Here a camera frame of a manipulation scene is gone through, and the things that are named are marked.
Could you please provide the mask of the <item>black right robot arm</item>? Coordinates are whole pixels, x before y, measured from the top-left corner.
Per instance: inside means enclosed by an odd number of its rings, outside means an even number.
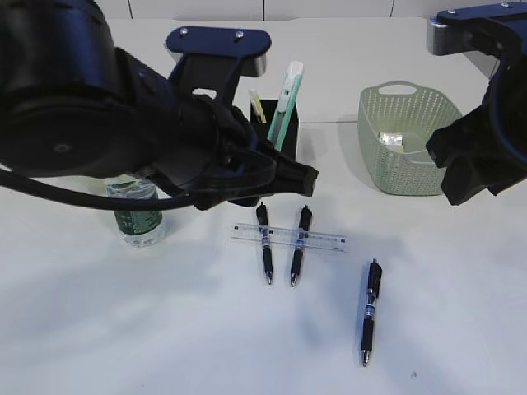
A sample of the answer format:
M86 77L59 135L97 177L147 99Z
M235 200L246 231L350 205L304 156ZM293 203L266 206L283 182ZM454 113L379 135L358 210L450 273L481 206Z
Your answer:
M445 169L441 189L453 206L484 189L496 196L526 178L526 5L500 2L431 16L427 49L436 56L476 51L495 57L481 104L437 129L426 149Z

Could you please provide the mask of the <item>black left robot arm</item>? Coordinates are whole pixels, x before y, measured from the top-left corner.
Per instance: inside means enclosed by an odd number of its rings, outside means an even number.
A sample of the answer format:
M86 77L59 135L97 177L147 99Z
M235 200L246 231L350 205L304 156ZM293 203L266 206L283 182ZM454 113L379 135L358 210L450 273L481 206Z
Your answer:
M164 77L114 44L96 2L2 2L2 186L109 211L311 196L316 169L233 103L271 43L263 30L182 26L166 38L176 65Z

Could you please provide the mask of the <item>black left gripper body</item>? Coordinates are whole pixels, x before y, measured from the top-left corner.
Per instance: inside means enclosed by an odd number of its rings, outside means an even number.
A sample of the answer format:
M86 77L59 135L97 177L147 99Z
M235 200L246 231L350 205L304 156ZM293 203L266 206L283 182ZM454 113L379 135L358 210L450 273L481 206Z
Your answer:
M207 210L221 202L253 206L276 179L279 154L236 106L205 95L181 100L174 131L152 164L163 192Z

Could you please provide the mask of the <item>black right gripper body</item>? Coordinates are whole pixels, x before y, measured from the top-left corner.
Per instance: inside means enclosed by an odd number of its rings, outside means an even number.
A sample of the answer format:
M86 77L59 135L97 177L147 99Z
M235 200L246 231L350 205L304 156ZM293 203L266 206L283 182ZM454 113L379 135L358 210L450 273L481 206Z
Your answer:
M437 129L426 150L436 167L445 169L441 190L452 206L484 189L496 196L526 180L526 171L498 146L483 106Z

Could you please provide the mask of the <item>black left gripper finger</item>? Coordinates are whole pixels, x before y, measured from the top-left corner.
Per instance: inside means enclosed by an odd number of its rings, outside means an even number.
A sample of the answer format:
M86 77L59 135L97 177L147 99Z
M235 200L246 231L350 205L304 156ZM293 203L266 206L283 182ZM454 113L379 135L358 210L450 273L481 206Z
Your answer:
M263 153L276 162L275 175L270 184L263 187L263 195L294 193L312 197L319 172L310 165L296 161L296 153L277 151L270 142L263 143Z

